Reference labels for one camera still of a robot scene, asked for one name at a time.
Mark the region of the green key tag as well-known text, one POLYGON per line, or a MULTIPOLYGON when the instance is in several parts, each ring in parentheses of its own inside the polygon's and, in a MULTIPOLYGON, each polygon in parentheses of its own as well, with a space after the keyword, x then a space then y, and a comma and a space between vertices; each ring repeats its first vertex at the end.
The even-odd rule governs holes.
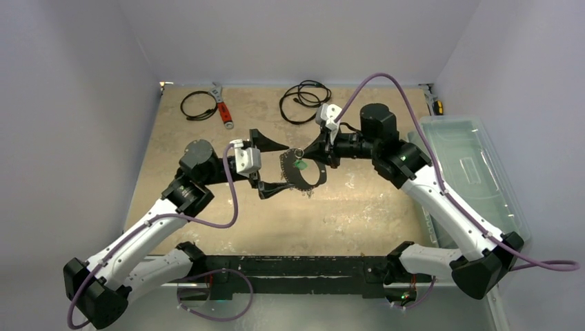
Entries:
POLYGON ((305 161, 303 161, 302 159, 298 159, 294 162, 294 166, 299 169, 299 170, 305 170, 308 165, 305 161))

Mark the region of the metal key organizer ring plate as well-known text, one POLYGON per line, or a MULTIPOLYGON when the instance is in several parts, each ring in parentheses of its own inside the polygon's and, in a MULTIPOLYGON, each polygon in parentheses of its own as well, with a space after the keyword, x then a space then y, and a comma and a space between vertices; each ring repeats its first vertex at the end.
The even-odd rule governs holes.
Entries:
POLYGON ((287 183, 294 184, 294 188, 291 188, 291 190, 298 190, 303 195, 311 198, 313 195, 313 190, 325 184, 327 181, 326 167, 324 164, 315 161, 315 166, 318 169, 319 178, 315 183, 309 183, 303 176, 304 170, 299 170, 294 166, 294 162, 298 159, 302 159, 304 161, 303 150, 300 148, 290 148, 279 155, 281 178, 284 179, 287 183))

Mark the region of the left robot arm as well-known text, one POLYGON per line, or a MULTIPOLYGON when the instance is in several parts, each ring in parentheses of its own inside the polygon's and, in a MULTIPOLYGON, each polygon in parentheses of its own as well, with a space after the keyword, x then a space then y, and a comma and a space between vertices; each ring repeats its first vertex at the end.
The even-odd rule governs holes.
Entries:
POLYGON ((252 129, 246 139, 232 140, 221 156, 205 139, 191 141, 179 159, 168 187, 149 211, 118 239, 91 257, 73 258, 64 266, 66 321, 78 330, 73 314, 100 330, 113 324, 129 304, 157 286, 175 279, 196 282, 207 275, 205 254, 192 243, 182 243, 167 255, 146 261, 164 239, 189 223, 202 224, 199 214, 213 200, 210 186, 247 181, 262 199, 288 188, 287 183, 261 180, 261 154, 286 146, 252 129))

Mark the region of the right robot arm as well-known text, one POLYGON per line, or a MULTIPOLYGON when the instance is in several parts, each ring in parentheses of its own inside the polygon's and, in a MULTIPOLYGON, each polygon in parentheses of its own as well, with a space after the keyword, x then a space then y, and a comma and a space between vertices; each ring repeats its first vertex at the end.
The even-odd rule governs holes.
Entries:
POLYGON ((403 281, 427 274, 450 279, 469 297, 482 299, 508 274, 524 240, 502 232, 473 210, 447 183, 428 155, 399 137, 396 116, 382 103, 359 112, 356 133, 343 133, 336 118, 341 107, 323 104, 316 111, 320 132, 303 151, 306 159, 337 168, 341 159, 369 159, 376 173, 418 202, 447 231, 455 249, 425 247, 405 241, 388 254, 384 281, 403 281))

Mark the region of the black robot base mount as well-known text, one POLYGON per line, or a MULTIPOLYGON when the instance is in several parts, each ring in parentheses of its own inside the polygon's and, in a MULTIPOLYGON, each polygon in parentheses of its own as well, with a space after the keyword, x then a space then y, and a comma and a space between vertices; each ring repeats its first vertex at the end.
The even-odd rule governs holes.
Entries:
POLYGON ((177 249, 192 261, 190 281, 205 283, 212 300, 235 294, 353 294, 381 299, 395 294, 393 283, 427 283, 425 274, 412 276, 396 269, 385 256, 239 256, 207 255, 195 244, 177 249))

